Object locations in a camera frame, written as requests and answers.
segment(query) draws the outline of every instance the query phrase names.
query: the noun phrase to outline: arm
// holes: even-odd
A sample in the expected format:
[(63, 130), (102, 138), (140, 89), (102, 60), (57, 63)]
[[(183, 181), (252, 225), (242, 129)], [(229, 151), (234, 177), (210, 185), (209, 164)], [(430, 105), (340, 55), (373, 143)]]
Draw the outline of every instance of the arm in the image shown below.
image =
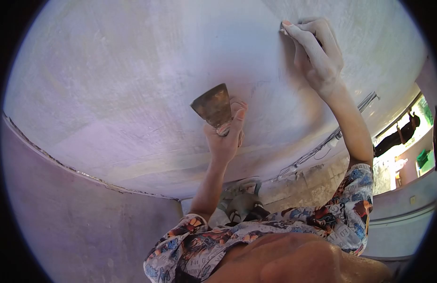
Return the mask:
[(406, 141), (405, 141), (404, 137), (402, 136), (402, 132), (401, 132), (401, 130), (399, 129), (399, 126), (398, 126), (397, 124), (396, 124), (396, 130), (398, 131), (398, 134), (399, 134), (399, 137), (401, 138), (401, 142), (402, 142), (402, 144), (405, 144)]
[(232, 111), (236, 111), (236, 115), (225, 137), (219, 136), (209, 124), (204, 126), (212, 158), (206, 176), (193, 197), (189, 213), (198, 214), (206, 221), (209, 221), (219, 203), (226, 167), (236, 155), (238, 147), (242, 145), (242, 127), (246, 110), (247, 105), (243, 101), (238, 101), (238, 105), (232, 103)]
[(301, 25), (283, 21), (283, 27), (295, 43), (294, 64), (338, 121), (350, 155), (349, 167), (357, 163), (372, 166), (371, 135), (340, 77), (344, 65), (342, 53), (328, 21), (312, 18)]

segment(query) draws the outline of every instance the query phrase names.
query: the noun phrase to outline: wall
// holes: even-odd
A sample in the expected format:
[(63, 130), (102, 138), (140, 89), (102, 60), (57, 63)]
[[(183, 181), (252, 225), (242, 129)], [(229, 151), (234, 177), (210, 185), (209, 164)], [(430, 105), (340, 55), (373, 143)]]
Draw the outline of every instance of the wall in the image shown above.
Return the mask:
[(397, 156), (395, 160), (406, 159), (408, 162), (404, 167), (399, 170), (399, 176), (401, 177), (402, 184), (407, 184), (417, 178), (417, 172), (415, 167), (415, 162), (417, 156), (422, 152), (422, 150), (432, 150), (432, 128), (419, 140), (416, 141), (408, 150), (406, 150), (401, 155)]
[(107, 189), (2, 125), (4, 178), (31, 251), (57, 283), (149, 282), (143, 260), (182, 216), (177, 201)]
[[(410, 198), (415, 196), (412, 204)], [(437, 172), (430, 171), (402, 187), (374, 196), (368, 245), (363, 255), (396, 258), (414, 254), (432, 217), (427, 206), (437, 200)]]
[(435, 106), (437, 105), (437, 69), (434, 59), (430, 56), (426, 59), (416, 79), (416, 83), (424, 94), (432, 115), (435, 115)]
[(354, 102), (379, 95), (363, 113), (379, 132), (416, 96), (409, 89), (426, 58), (397, 0), (51, 0), (19, 50), (4, 111), (63, 164), (183, 198), (210, 158), (189, 104), (224, 82), (249, 105), (225, 181), (273, 178), (338, 125), (279, 33), (283, 19), (310, 16), (330, 20)]

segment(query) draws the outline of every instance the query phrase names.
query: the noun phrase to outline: wrist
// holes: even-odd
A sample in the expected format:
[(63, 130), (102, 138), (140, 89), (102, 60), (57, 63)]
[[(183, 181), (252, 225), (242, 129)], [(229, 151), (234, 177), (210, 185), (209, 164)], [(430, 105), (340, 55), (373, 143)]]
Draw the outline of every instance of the wrist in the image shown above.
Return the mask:
[(330, 108), (333, 108), (337, 105), (342, 105), (346, 101), (352, 101), (352, 99), (350, 99), (350, 95), (347, 91), (346, 85), (341, 79), (339, 79), (333, 89), (326, 96), (321, 97), (324, 102), (329, 105)]
[(209, 162), (208, 168), (209, 170), (214, 170), (214, 171), (225, 171), (227, 166), (228, 166), (228, 162), (218, 158), (212, 158), (211, 161)]

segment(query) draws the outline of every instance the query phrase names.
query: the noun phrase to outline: person in doorway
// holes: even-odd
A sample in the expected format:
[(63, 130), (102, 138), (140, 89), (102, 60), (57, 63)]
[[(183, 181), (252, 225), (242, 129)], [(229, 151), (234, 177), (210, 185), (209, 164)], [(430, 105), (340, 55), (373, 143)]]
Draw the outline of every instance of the person in doorway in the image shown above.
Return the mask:
[(396, 132), (391, 135), (385, 137), (375, 148), (374, 148), (374, 157), (379, 157), (387, 150), (391, 149), (395, 145), (405, 144), (409, 139), (414, 135), (415, 129), (419, 126), (420, 119), (418, 116), (410, 114), (408, 112), (409, 121), (404, 125), (401, 129), (399, 129), (398, 124), (396, 124)]
[(149, 252), (143, 264), (152, 282), (390, 282), (382, 263), (358, 257), (367, 245), (372, 211), (371, 136), (340, 71), (342, 53), (325, 19), (283, 21), (295, 42), (294, 64), (330, 107), (350, 155), (348, 171), (321, 207), (270, 213), (255, 201), (240, 223), (211, 228), (228, 163), (242, 144), (248, 106), (235, 100), (226, 137), (205, 125), (212, 155), (190, 211)]

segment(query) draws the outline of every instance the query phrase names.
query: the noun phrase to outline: electrical wire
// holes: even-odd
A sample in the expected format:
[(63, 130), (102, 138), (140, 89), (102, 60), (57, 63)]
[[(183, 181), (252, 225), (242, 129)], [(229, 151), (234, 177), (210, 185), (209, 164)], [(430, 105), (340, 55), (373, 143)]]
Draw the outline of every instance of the electrical wire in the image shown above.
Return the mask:
[[(360, 104), (358, 105), (358, 110), (360, 111), (360, 113), (363, 112), (363, 110), (366, 109), (366, 107), (369, 105), (369, 103), (371, 101), (374, 100), (374, 98), (378, 98), (380, 100), (380, 97), (377, 96), (376, 92), (371, 92), (370, 94), (368, 94), (365, 99), (363, 99), (362, 102), (360, 102)], [(306, 154), (302, 155), (299, 159), (297, 159), (294, 163), (292, 163), (290, 166), (282, 169), (280, 171), (280, 175), (284, 175), (286, 173), (288, 173), (290, 171), (291, 168), (297, 168), (299, 167), (299, 165), (301, 165), (303, 162), (307, 161), (308, 159), (310, 159), (311, 157), (313, 157), (314, 155), (316, 155), (316, 153), (318, 153), (329, 141), (331, 141), (332, 139), (341, 139), (342, 138), (342, 132), (340, 127), (337, 127), (335, 129), (335, 131), (333, 131), (328, 137), (327, 139), (323, 140), (322, 143), (320, 143), (317, 147), (315, 147), (314, 149), (310, 150), (309, 152), (307, 152)], [(329, 152), (331, 149), (329, 149), (329, 151), (321, 158), (316, 159), (316, 160), (321, 160), (323, 159)]]

